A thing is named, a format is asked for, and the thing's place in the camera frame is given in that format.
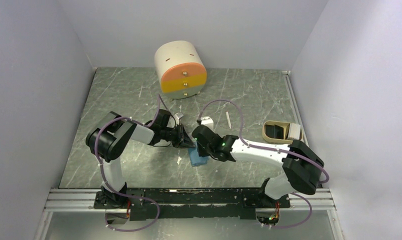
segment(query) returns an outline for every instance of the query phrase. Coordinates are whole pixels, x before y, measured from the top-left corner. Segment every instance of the white enclosure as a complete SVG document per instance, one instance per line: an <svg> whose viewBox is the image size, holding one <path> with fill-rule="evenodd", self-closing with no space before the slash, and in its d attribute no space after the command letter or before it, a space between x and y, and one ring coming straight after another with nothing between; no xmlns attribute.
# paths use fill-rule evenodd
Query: white enclosure
<svg viewBox="0 0 402 240"><path fill-rule="evenodd" d="M175 40L207 68L290 71L345 238L402 239L402 0L0 0L0 239L34 237L94 67L153 67Z"/></svg>

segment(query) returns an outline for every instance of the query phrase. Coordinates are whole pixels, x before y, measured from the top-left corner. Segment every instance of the tan tray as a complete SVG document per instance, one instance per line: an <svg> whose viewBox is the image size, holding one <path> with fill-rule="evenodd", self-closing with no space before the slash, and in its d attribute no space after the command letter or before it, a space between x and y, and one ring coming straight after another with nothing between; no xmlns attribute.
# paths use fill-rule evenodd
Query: tan tray
<svg viewBox="0 0 402 240"><path fill-rule="evenodd" d="M283 128L283 138L285 139L278 139L278 138L270 138L268 136L266 136L266 128L265 125L276 125L279 127ZM285 121L266 121L263 124L263 127L261 129L261 135L263 136L263 139L271 144L292 144L293 140L287 140L287 136L288 136L288 131L290 128L290 123L289 122L285 122ZM303 133L300 132L299 134L299 139L302 140L303 139Z"/></svg>

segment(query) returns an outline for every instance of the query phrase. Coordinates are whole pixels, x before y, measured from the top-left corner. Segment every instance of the purple cable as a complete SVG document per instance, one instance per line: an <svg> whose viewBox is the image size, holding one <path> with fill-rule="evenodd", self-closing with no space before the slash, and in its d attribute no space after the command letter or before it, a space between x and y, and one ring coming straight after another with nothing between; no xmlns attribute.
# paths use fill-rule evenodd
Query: purple cable
<svg viewBox="0 0 402 240"><path fill-rule="evenodd" d="M294 228L294 227L300 226L301 224L307 222L307 220L309 220L309 218L312 216L313 208L312 208L312 204L309 202L309 200L307 200L307 198L305 198L305 197L303 197L303 196L301 196L301 195L299 195L299 194L297 194L297 193L294 193L294 192L293 192L293 193L290 193L290 194L292 194L292 195L294 195L294 196L297 196L297 197L303 199L303 200L308 204L309 212L308 212L307 217L304 218L302 221L299 221L299 222L294 223L294 224L291 224L291 225L286 225L286 226L272 226L272 227L271 227L272 229L290 229L290 228Z"/></svg>
<svg viewBox="0 0 402 240"><path fill-rule="evenodd" d="M273 147L258 146L258 145L253 145L253 144L249 144L248 142L246 142L245 139L242 137L242 130L243 130L243 128L244 128L244 115L242 114L241 108L240 108L239 106L237 106L233 101L226 100L226 99L217 99L217 100L210 101L210 102L207 103L207 104L204 106L204 108L201 110L201 112L200 112L199 115L198 115L198 119L201 119L201 116L203 115L204 110L205 110L210 104L212 104L212 103L214 103L214 102L228 102L228 103L234 105L234 106L238 109L238 112L239 112L239 115L240 115L240 127L239 127L239 134L238 134L238 137L241 139L241 142L242 142L243 144L247 145L248 147L255 148L255 149L263 149L263 150L269 150L269 151L274 151L274 152L281 152L281 153L291 154L292 156L295 156L295 157L297 157L297 158L300 158L300 159L302 159L302 160L305 160L305 161L307 161L308 163L310 163L310 164L312 164L313 166L315 166L316 168L318 168L318 169L326 176L326 179L323 180L323 181L320 181L319 184L324 184L324 183L327 183L327 182L329 181L329 174L328 174L328 172L327 172L322 166L320 166L320 165L317 164L316 162L312 161L312 160L309 159L308 157L305 157L305 156L303 156L303 155L301 155L301 154L298 154L298 153L295 153L295 152L292 152L292 151L288 151L288 150L280 149L280 150L278 151L276 148L273 148Z"/></svg>
<svg viewBox="0 0 402 240"><path fill-rule="evenodd" d="M164 107L165 107L167 110L169 110L169 109L167 108L167 106L165 105L165 103L164 103L164 101L163 101L163 99L161 98L160 95L158 95L158 98L157 98L157 99L158 99L157 111L156 111L156 113L155 113L155 116L154 116L153 120L152 120L149 124L144 125L144 124L142 124L142 123L140 123L140 122L138 122L138 121L135 121L135 120L131 119L130 117L121 116L121 117L115 118L115 119L113 119L113 120L107 122L107 124L105 124L105 125L99 130L98 135L96 135L94 152L95 152L95 157L96 157L96 159L97 159L98 162L99 162L99 166L100 166L99 169L100 169L100 172L101 172L102 180L104 181L106 187L107 187L108 189L110 189L113 193L117 194L117 195L120 195L120 196L123 196L123 197L126 197L126 198L131 198L131 199L143 199L143 200L147 200L147 201L150 201L150 202L152 202L153 204L155 204L155 206L157 207L157 215L155 216L154 220L152 220L152 222L148 223L147 225L145 225L145 226L143 226L143 227L140 227L140 228L136 228L136 229L119 229L119 228L112 227L112 226L110 226L110 225L108 224L107 215L105 215L106 227L109 228L109 229L111 229L111 230L113 230L113 231L118 231L118 232L136 232L136 231L144 230L144 229L150 227L151 225L153 225L153 224L159 219L159 216L160 216L160 206L159 206L159 204L158 204L156 201L154 201L153 199L151 199L151 198L149 198L149 197L145 197L145 196L132 196L132 195L124 194L124 193L121 193L121 192L116 191L114 188L111 187L111 185L108 183L107 178L106 178L106 175L105 175L105 173L104 173L103 161L102 161L102 159L100 158L100 155L98 154L98 143L99 143L99 141L100 141L100 136L101 136L101 133L102 133L103 131L105 131L106 128L108 128L108 126L110 126L111 124L113 124L113 123L115 123L115 122L117 122L117 121L120 121L120 120L127 120L127 121L130 121L130 122L133 122L133 123L142 125L142 126L147 127L147 128L151 127L151 126L154 124L154 121L156 120L156 118L157 118L157 116L158 116L158 114L159 114L159 111L160 111L160 101L162 102L162 104L164 105Z"/></svg>

